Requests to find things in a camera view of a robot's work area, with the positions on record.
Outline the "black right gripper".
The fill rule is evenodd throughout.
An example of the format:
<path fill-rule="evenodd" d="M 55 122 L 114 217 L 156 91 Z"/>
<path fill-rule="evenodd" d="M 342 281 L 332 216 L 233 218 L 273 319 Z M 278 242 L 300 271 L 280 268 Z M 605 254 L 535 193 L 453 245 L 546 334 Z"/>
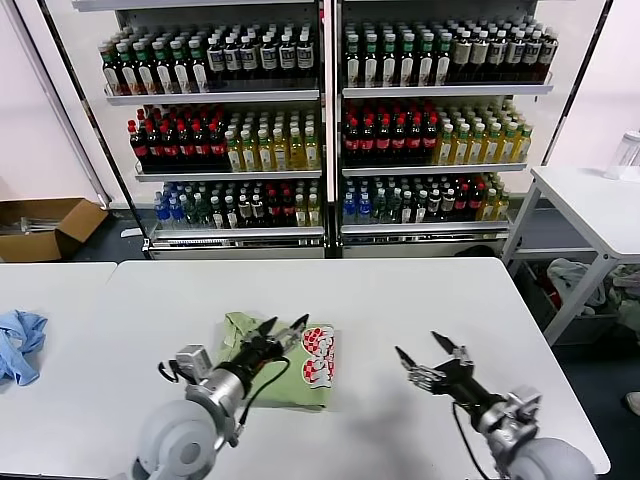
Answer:
<path fill-rule="evenodd" d="M 403 349 L 395 346 L 411 384 L 428 392 L 431 392 L 433 387 L 434 395 L 450 396 L 469 416 L 482 416 L 501 401 L 500 395 L 490 393 L 474 379 L 474 362 L 465 346 L 455 344 L 449 337 L 436 331 L 432 331 L 431 334 L 454 360 L 449 360 L 434 369 L 417 364 Z"/>

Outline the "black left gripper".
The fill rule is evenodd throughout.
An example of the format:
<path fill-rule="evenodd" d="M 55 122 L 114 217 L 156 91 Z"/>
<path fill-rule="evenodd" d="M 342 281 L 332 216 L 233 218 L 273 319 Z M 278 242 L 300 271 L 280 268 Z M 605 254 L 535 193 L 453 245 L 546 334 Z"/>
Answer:
<path fill-rule="evenodd" d="M 251 383 L 265 364 L 281 357 L 284 349 L 294 349 L 307 328 L 309 314 L 273 336 L 271 331 L 278 317 L 272 317 L 249 331 L 241 341 L 239 352 L 222 363 L 222 369 L 234 374 L 242 383 Z"/>

